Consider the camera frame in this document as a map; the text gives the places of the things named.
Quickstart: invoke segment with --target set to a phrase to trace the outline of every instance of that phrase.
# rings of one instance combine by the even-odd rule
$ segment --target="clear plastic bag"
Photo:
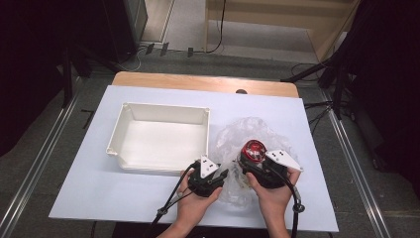
[[[209,157],[214,163],[221,165],[218,173],[229,169],[219,200],[238,207],[247,207],[252,202],[247,179],[236,162],[241,149],[250,140],[261,141],[268,151],[285,150],[297,161],[287,138],[274,133],[261,118],[247,117],[226,126],[218,134]]]

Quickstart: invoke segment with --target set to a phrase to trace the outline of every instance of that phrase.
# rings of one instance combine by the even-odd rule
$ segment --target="person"
[[[178,192],[188,193],[188,177],[192,171],[181,182]],[[288,169],[289,180],[296,184],[300,172]],[[256,192],[259,198],[260,210],[264,219],[270,238],[290,237],[284,221],[284,213],[287,203],[291,197],[291,191],[287,186],[275,189],[267,189],[259,184],[253,174],[246,174],[250,187]],[[207,208],[217,200],[222,187],[218,187],[209,197],[201,197],[194,193],[186,196],[177,204],[177,215],[175,221],[163,231],[158,238],[183,238],[194,228],[203,218]]]

